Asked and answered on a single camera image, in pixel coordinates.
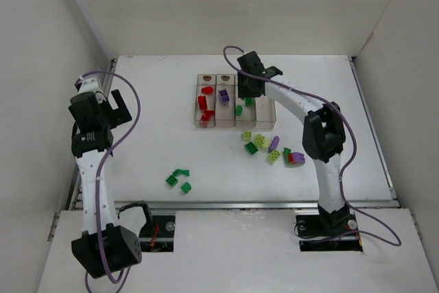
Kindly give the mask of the green small lego brick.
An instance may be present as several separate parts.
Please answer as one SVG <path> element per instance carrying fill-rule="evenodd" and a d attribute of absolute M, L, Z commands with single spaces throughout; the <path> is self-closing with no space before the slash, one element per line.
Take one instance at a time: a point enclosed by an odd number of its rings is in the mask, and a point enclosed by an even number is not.
<path fill-rule="evenodd" d="M 245 99 L 246 106 L 252 106 L 253 104 L 254 104 L 254 98 L 249 97 Z"/>

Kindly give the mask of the red arch lego brick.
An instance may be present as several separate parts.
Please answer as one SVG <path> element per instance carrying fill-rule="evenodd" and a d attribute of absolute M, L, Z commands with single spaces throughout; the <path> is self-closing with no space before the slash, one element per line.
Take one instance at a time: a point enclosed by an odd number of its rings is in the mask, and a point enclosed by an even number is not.
<path fill-rule="evenodd" d="M 212 86 L 206 86 L 201 88 L 201 92 L 205 95 L 212 95 L 214 92 L 214 88 Z"/>

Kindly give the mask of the red large lego brick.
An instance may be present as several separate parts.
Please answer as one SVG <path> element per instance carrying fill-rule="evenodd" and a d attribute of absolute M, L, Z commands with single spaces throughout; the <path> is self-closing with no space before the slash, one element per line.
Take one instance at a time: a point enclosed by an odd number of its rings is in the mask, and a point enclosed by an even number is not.
<path fill-rule="evenodd" d="M 204 112 L 202 113 L 202 116 L 200 118 L 199 124 L 202 127 L 208 127 L 209 123 L 211 122 L 212 118 L 215 115 L 215 111 L 214 110 L 204 110 Z"/>

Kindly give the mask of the green arch lego piece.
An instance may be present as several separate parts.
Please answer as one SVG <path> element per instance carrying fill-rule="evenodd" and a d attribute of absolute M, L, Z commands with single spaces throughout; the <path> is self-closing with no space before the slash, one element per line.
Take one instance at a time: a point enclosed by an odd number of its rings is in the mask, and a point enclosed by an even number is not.
<path fill-rule="evenodd" d="M 172 173 L 173 176 L 186 176 L 189 177 L 190 176 L 190 171 L 188 169 L 176 169 L 175 171 L 173 171 Z"/>

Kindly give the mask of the green square lego plate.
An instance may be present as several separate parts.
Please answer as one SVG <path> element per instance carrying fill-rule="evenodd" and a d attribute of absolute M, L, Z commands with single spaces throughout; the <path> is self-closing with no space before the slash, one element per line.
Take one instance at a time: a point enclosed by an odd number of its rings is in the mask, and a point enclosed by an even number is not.
<path fill-rule="evenodd" d="M 170 186 L 174 187 L 178 183 L 178 179 L 174 175 L 170 175 L 165 182 Z"/>

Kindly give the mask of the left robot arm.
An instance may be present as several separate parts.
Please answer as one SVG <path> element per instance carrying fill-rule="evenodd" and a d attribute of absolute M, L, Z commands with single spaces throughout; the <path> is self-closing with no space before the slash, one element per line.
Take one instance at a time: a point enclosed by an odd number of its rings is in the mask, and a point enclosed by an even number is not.
<path fill-rule="evenodd" d="M 112 91 L 117 108 L 112 108 L 99 87 L 81 89 L 71 98 L 69 111 L 78 131 L 71 150 L 80 171 L 83 197 L 83 227 L 71 242 L 71 252 L 94 279 L 107 277 L 119 283 L 129 268 L 142 260 L 139 234 L 153 222 L 144 201 L 115 208 L 111 185 L 112 129 L 132 121 L 118 90 Z"/>

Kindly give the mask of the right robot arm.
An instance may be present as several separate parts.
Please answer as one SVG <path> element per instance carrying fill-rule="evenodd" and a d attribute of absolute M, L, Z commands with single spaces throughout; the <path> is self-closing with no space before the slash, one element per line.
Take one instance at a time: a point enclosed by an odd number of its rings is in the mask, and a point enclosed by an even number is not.
<path fill-rule="evenodd" d="M 297 90 L 276 67 L 264 67 L 256 52 L 240 57 L 238 91 L 240 97 L 274 100 L 303 125 L 302 147 L 313 160 L 319 188 L 319 222 L 326 230 L 335 228 L 349 215 L 340 191 L 340 163 L 346 141 L 340 107 L 335 102 Z"/>

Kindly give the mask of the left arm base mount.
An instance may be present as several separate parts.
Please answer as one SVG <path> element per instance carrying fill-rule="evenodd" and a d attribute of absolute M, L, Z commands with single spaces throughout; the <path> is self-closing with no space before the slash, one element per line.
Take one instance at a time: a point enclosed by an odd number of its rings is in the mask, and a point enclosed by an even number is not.
<path fill-rule="evenodd" d="M 119 213 L 116 235 L 106 239 L 105 246 L 124 253 L 161 253 L 174 250 L 176 216 L 166 211 L 153 212 L 147 219 L 136 207 Z"/>

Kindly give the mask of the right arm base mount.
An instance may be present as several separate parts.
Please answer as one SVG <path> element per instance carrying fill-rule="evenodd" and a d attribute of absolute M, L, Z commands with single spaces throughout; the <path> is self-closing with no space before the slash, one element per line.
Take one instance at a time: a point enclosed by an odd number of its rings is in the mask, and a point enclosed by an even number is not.
<path fill-rule="evenodd" d="M 362 252 L 357 229 L 352 211 L 335 221 L 319 213 L 297 213 L 294 225 L 300 252 Z"/>

